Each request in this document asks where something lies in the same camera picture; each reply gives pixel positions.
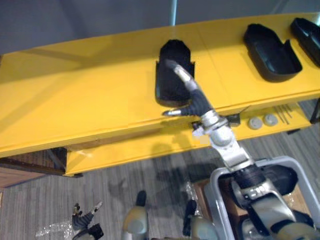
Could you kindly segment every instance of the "metal pole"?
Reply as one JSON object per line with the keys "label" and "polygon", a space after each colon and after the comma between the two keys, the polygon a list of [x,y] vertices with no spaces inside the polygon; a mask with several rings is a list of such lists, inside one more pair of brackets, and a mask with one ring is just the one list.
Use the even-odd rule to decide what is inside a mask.
{"label": "metal pole", "polygon": [[178,0],[172,0],[172,2],[171,2],[171,20],[170,20],[171,26],[176,25],[177,5],[178,5]]}

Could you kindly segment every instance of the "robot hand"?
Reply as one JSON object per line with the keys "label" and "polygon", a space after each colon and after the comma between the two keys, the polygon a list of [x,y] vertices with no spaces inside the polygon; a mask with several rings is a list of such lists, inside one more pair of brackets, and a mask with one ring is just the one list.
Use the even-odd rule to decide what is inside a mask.
{"label": "robot hand", "polygon": [[76,203],[74,205],[72,214],[72,229],[74,230],[75,236],[72,238],[72,240],[97,240],[104,235],[100,224],[96,224],[88,229],[88,225],[101,206],[102,201],[94,206],[90,212],[82,216],[82,211],[79,211],[79,204]]}
{"label": "robot hand", "polygon": [[272,181],[264,176],[254,160],[242,148],[228,125],[210,105],[194,78],[179,64],[166,60],[190,91],[190,105],[165,111],[165,116],[190,116],[201,118],[201,124],[194,132],[209,135],[211,145],[216,149],[224,165],[233,174],[238,192],[234,194],[245,203],[252,222],[259,223],[263,231],[278,240],[320,239],[319,232],[307,224],[297,222],[293,211],[288,207]]}

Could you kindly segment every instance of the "round gray disc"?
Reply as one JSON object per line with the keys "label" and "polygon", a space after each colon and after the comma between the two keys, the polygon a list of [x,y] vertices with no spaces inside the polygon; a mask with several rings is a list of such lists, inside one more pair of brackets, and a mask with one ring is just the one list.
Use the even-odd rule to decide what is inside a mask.
{"label": "round gray disc", "polygon": [[263,117],[263,121],[264,121],[264,124],[269,126],[269,127],[272,127],[272,126],[275,126],[278,124],[278,119],[277,117],[274,115],[274,114],[266,114],[264,117]]}
{"label": "round gray disc", "polygon": [[251,128],[253,130],[260,129],[262,127],[262,124],[263,124],[263,122],[261,121],[261,119],[256,116],[250,118],[250,120],[248,122],[249,128]]}

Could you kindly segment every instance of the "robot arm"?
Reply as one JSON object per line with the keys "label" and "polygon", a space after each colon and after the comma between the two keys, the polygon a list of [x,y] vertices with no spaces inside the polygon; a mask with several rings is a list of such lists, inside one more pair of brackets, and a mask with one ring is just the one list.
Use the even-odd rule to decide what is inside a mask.
{"label": "robot arm", "polygon": [[201,124],[193,134],[209,136],[212,147],[219,152],[224,165],[233,173],[234,187],[238,189],[235,196],[249,216],[254,216],[254,221],[259,221],[264,230],[277,240],[319,239],[319,233],[312,227],[296,222],[293,211],[282,195],[239,145],[227,119],[219,116],[210,105],[194,78],[175,61],[166,60],[166,65],[190,91],[191,103],[183,108],[165,111],[163,115],[200,117]]}

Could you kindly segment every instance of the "floor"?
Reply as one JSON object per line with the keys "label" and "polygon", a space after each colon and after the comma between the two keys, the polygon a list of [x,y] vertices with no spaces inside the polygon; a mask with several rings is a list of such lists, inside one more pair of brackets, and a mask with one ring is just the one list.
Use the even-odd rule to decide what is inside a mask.
{"label": "floor", "polygon": [[[310,117],[315,100],[300,104]],[[288,155],[303,166],[320,196],[319,123],[291,135],[279,133],[241,141],[255,159]],[[4,190],[0,239],[71,239],[73,205],[84,211],[103,201],[94,217],[102,239],[120,239],[121,227],[140,190],[147,192],[150,236],[181,236],[188,194],[186,182],[208,178],[221,166],[212,148],[187,151],[85,173],[81,178],[45,176]]]}

